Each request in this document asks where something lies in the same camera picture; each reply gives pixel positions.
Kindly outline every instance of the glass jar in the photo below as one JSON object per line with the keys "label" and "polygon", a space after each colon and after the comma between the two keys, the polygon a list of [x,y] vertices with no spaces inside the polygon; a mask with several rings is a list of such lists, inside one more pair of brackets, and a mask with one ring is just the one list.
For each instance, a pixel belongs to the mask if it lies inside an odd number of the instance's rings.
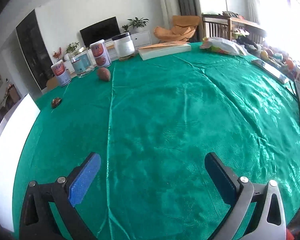
{"label": "glass jar", "polygon": [[112,40],[119,59],[130,56],[135,52],[130,33],[114,36]]}
{"label": "glass jar", "polygon": [[94,70],[94,67],[89,59],[88,49],[82,47],[69,55],[71,64],[75,73],[79,78]]}

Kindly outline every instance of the wooden railing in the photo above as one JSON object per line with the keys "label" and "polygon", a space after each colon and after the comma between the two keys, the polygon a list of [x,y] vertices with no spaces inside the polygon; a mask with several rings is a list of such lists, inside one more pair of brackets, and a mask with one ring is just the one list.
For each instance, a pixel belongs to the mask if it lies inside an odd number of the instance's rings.
{"label": "wooden railing", "polygon": [[233,27],[249,32],[249,38],[255,43],[261,44],[266,37],[266,31],[259,24],[240,18],[202,14],[202,22],[205,37],[220,37],[231,41]]}

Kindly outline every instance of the dark door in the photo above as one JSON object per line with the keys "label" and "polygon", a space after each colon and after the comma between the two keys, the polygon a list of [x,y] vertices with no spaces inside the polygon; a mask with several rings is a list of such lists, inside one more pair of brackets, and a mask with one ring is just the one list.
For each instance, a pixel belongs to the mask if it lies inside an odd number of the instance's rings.
{"label": "dark door", "polygon": [[29,68],[40,88],[44,89],[47,81],[53,77],[52,62],[44,45],[35,11],[29,13],[16,29]]}

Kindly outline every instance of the blue gripper pad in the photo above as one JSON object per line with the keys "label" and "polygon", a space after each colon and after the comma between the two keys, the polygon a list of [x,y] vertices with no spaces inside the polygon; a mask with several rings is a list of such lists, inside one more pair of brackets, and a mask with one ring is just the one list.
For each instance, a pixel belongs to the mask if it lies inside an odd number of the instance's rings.
{"label": "blue gripper pad", "polygon": [[219,191],[223,202],[233,206],[237,201],[236,187],[210,153],[204,158],[204,166]]}
{"label": "blue gripper pad", "polygon": [[82,202],[100,166],[100,155],[95,153],[72,182],[68,199],[73,207]]}

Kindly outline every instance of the black lid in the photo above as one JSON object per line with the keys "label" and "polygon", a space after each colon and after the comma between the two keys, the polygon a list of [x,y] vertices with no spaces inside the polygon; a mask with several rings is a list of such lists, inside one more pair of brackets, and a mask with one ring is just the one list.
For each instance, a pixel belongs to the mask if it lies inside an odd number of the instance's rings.
{"label": "black lid", "polygon": [[127,32],[127,33],[122,33],[122,34],[119,34],[119,35],[117,35],[117,36],[112,37],[112,40],[113,40],[113,41],[116,41],[116,40],[120,40],[120,39],[125,38],[125,37],[128,37],[128,36],[130,36],[130,33],[129,33],[129,32]]}

